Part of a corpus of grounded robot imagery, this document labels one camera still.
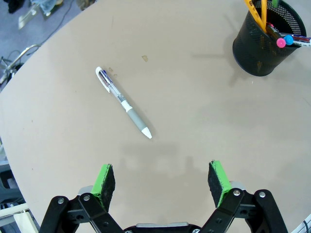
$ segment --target green object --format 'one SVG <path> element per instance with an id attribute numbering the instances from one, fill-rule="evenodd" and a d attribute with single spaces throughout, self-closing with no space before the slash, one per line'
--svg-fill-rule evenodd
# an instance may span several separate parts
<path id="1" fill-rule="evenodd" d="M 116 181 L 111 164 L 104 164 L 97 176 L 91 193 L 100 201 L 101 205 L 108 212 Z"/>
<path id="2" fill-rule="evenodd" d="M 213 160 L 209 163 L 208 185 L 213 196 L 215 206 L 219 207 L 226 194 L 232 188 L 223 166 L 219 161 Z"/>
<path id="3" fill-rule="evenodd" d="M 278 4 L 279 4 L 280 0 L 272 0 L 272 5 L 277 8 Z"/>

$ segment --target brown spot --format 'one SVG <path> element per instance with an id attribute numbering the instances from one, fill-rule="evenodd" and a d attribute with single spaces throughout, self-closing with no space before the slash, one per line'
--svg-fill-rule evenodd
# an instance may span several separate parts
<path id="1" fill-rule="evenodd" d="M 143 56 L 141 56 L 141 57 L 144 59 L 145 62 L 148 61 L 148 57 L 147 57 L 146 55 L 143 55 Z"/>

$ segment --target blue cloth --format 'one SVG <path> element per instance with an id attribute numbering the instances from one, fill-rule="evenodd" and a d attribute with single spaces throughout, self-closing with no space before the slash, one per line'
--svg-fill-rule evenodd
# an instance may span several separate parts
<path id="1" fill-rule="evenodd" d="M 56 4 L 56 0 L 30 0 L 32 3 L 39 4 L 43 12 L 50 12 Z"/>

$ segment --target pencil holder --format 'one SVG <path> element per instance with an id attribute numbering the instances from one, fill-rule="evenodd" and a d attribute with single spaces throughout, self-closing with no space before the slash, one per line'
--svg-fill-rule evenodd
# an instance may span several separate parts
<path id="1" fill-rule="evenodd" d="M 258 14 L 261 14 L 261 0 L 253 0 Z M 285 2 L 277 8 L 267 2 L 267 22 L 282 33 L 306 36 L 305 26 L 299 15 Z M 264 33 L 254 18 L 247 13 L 237 38 L 233 42 L 233 55 L 246 72 L 255 76 L 270 74 L 278 64 L 294 52 L 298 46 L 279 48 L 276 41 Z"/>

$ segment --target yellow pencil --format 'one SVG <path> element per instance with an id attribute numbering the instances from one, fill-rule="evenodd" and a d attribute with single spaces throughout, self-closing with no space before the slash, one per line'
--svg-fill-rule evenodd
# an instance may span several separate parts
<path id="1" fill-rule="evenodd" d="M 249 9 L 249 12 L 252 14 L 254 20 L 256 21 L 256 23 L 261 27 L 261 29 L 266 33 L 266 28 L 263 26 L 262 20 L 260 18 L 260 16 L 258 15 L 258 12 L 256 10 L 256 8 L 254 7 L 253 3 L 251 0 L 244 0 L 246 6 Z"/>
<path id="2" fill-rule="evenodd" d="M 261 0 L 261 20 L 264 28 L 267 26 L 267 0 Z"/>

